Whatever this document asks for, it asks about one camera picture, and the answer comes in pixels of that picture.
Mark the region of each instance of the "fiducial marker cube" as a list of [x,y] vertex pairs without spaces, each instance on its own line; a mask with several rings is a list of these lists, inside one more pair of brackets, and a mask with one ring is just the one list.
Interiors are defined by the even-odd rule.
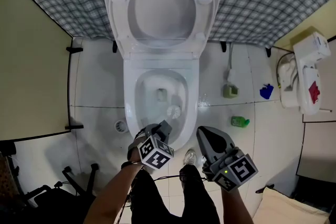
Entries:
[[141,162],[155,170],[159,170],[174,157],[173,149],[152,135],[138,145],[138,149]]

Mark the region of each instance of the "tan cushion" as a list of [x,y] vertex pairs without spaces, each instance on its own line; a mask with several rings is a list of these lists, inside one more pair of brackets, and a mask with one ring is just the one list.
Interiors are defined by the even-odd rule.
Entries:
[[325,224],[329,214],[265,188],[254,224]]

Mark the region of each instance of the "toilet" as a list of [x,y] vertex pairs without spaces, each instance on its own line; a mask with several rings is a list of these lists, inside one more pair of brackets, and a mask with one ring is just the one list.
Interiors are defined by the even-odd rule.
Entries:
[[124,62],[125,116],[133,137],[151,123],[172,126],[181,148],[197,118],[199,58],[219,0],[105,0]]
[[280,98],[284,108],[300,107],[300,112],[314,115],[321,109],[322,86],[317,62],[331,55],[328,41],[313,32],[293,46],[294,54],[278,67]]

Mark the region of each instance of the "green bottle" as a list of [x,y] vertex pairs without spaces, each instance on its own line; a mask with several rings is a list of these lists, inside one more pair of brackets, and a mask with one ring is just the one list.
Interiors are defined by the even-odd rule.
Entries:
[[244,117],[233,116],[231,118],[231,125],[245,128],[250,123],[250,120],[246,120]]

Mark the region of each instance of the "chair leg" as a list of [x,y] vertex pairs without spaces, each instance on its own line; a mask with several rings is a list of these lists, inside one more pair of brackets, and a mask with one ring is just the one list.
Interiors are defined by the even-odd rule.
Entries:
[[94,176],[96,175],[96,171],[99,170],[99,166],[97,163],[91,164],[91,174],[90,174],[90,178],[89,178],[89,183],[88,183],[88,187],[86,189],[86,193],[88,194],[92,194],[92,190],[93,190],[93,183],[94,181]]
[[79,195],[86,195],[85,190],[83,190],[77,183],[76,181],[74,181],[69,175],[68,173],[71,172],[71,168],[70,166],[67,166],[64,168],[64,170],[62,171],[62,174],[65,176],[65,178],[67,179],[67,181],[70,182],[70,184],[74,187],[74,189],[78,192]]
[[47,185],[43,185],[42,187],[34,189],[33,191],[25,194],[24,198],[26,200],[29,200],[29,199],[35,197],[36,195],[39,195],[41,192],[48,191],[48,190],[51,190],[51,188],[49,186],[47,186]]
[[271,57],[271,49],[267,49],[267,48],[265,48],[266,49],[266,54],[267,54],[267,57],[269,58],[269,57]]

